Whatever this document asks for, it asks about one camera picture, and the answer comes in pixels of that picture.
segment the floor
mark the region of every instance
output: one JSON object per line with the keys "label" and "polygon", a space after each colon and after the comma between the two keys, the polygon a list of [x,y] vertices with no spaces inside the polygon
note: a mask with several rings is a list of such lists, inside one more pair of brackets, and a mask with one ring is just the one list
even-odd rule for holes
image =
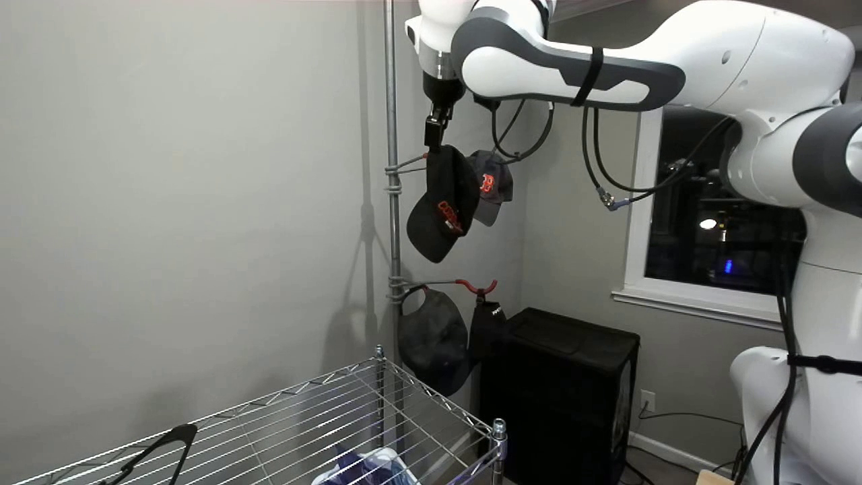
{"label": "floor", "polygon": [[[698,481],[696,471],[668,463],[657,455],[643,451],[627,447],[627,463],[635,466],[643,477],[654,485],[693,485]],[[642,485],[642,477],[626,469],[620,485]]]}

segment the window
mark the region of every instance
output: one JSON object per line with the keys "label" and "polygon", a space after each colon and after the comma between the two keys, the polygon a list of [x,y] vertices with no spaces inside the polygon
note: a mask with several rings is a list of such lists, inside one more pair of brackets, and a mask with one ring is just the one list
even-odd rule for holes
{"label": "window", "polygon": [[682,160],[688,179],[630,211],[622,302],[775,327],[775,288],[793,275],[806,240],[798,211],[739,197],[723,162],[739,124],[704,110],[665,109],[642,116],[635,186],[654,186]]}

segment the shelf pole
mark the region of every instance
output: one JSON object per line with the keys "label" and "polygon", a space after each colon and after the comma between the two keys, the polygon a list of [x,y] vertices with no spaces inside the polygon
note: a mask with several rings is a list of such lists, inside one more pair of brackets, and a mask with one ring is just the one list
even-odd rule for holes
{"label": "shelf pole", "polygon": [[[389,318],[394,335],[386,335],[383,342],[394,342],[391,356],[402,361],[398,356],[398,335],[402,335],[402,294],[405,294],[405,269],[402,269],[402,176],[398,176],[398,92],[397,92],[397,8],[394,0],[386,0],[383,8],[386,20],[386,127],[389,127]],[[405,383],[397,383],[394,389],[397,408],[405,411]],[[405,442],[408,435],[402,412],[397,412],[397,442]]]}
{"label": "shelf pole", "polygon": [[494,436],[494,447],[496,447],[494,484],[503,485],[506,484],[506,447],[510,447],[503,419],[494,420],[490,436]]}
{"label": "shelf pole", "polygon": [[383,352],[383,346],[377,346],[377,352],[374,352],[374,360],[377,360],[377,364],[374,364],[374,385],[377,385],[377,427],[374,427],[374,436],[377,436],[377,447],[386,447],[386,403],[383,403],[383,396],[386,396],[386,352]]}

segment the chrome shelf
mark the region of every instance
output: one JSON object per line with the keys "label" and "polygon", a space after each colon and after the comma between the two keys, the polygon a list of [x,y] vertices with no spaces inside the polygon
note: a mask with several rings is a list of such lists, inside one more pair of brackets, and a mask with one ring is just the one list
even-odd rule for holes
{"label": "chrome shelf", "polygon": [[[389,360],[358,361],[192,423],[196,439],[179,481],[183,485],[298,485],[331,471],[348,451],[381,447],[397,451],[422,485],[498,484],[506,447],[502,423],[483,423]],[[158,436],[21,485],[111,484]],[[158,447],[134,466],[125,485],[169,484],[180,454],[180,445]]]}

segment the black cabinet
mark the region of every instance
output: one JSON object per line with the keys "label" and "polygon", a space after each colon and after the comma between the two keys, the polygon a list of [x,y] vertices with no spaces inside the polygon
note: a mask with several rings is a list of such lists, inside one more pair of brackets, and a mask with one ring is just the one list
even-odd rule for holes
{"label": "black cabinet", "polygon": [[503,419],[517,485],[618,485],[626,469],[639,338],[545,311],[510,321],[483,364],[479,419]]}

